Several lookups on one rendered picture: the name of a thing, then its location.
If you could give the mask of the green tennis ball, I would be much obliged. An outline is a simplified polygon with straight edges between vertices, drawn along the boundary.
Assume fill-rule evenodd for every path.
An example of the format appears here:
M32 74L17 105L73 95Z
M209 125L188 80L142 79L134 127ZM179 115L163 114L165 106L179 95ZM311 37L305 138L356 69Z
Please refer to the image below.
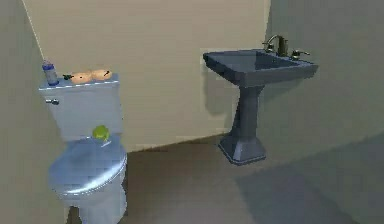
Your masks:
M99 125L92 131L92 137L95 139L107 141L109 139L109 129L105 125Z

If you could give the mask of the tan round potato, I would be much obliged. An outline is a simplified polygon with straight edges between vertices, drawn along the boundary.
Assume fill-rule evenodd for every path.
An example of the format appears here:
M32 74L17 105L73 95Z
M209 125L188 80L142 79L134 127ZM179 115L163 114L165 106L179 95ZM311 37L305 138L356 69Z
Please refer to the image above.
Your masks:
M112 77L112 72L107 69L98 69L91 72L91 76L94 80L103 81Z
M83 84L88 83L93 80L92 74L89 72L79 72L79 73L73 73L70 78L71 82L73 84Z

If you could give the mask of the metal sink faucet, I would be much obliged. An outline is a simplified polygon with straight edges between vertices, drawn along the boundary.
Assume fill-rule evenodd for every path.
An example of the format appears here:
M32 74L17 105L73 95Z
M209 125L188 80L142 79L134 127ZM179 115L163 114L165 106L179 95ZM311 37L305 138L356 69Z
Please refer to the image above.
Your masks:
M278 48L274 49L273 41L278 40ZM289 57L291 60L299 60L301 54L308 55L308 52L302 50L293 50L291 55L288 55L288 40L281 35L273 35L267 41L263 42L264 51L266 53L275 52L279 57Z

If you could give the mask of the pale blue toilet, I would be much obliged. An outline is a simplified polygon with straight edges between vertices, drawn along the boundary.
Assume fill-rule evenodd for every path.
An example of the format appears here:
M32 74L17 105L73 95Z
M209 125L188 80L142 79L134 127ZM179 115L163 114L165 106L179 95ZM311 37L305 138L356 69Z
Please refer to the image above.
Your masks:
M121 143L119 75L83 84L61 78L39 92L66 143L48 169L49 187L65 207L79 209L82 224L118 224L127 207L122 182L128 162ZM99 125L109 129L107 141L92 137Z

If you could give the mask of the blue and white bottle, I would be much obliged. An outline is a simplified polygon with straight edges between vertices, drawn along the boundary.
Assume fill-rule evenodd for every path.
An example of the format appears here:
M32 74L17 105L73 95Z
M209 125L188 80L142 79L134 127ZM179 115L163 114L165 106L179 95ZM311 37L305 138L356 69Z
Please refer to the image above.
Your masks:
M44 60L42 64L43 72L49 86L55 86L59 84L58 75L53 63L48 60Z

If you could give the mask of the dark blue pedestal sink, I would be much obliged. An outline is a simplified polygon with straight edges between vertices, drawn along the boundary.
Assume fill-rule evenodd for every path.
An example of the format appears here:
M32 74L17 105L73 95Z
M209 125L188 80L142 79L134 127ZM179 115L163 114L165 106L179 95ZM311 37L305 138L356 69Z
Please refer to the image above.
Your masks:
M268 84L311 78L318 65L292 60L262 49L207 52L202 56L207 68L239 88L239 99L231 130L218 147L235 165L266 158L257 137L259 96Z

